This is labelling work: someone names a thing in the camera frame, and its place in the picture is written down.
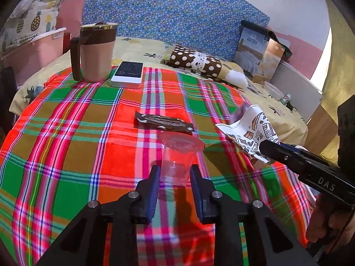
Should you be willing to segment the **person's right hand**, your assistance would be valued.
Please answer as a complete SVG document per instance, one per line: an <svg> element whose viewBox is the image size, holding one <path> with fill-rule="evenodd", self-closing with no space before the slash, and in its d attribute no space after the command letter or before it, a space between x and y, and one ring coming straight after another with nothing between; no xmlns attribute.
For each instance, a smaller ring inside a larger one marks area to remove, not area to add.
<svg viewBox="0 0 355 266"><path fill-rule="evenodd" d="M344 211L336 212L338 202L338 200L334 200L331 196L319 194L306 230L306 239L309 242L315 243L319 239L324 238L328 230L340 232L345 226L351 213ZM327 246L326 253L337 251L339 248L346 246L351 241L353 235L354 217L347 224L336 246L333 246L334 243L330 243Z"/></svg>

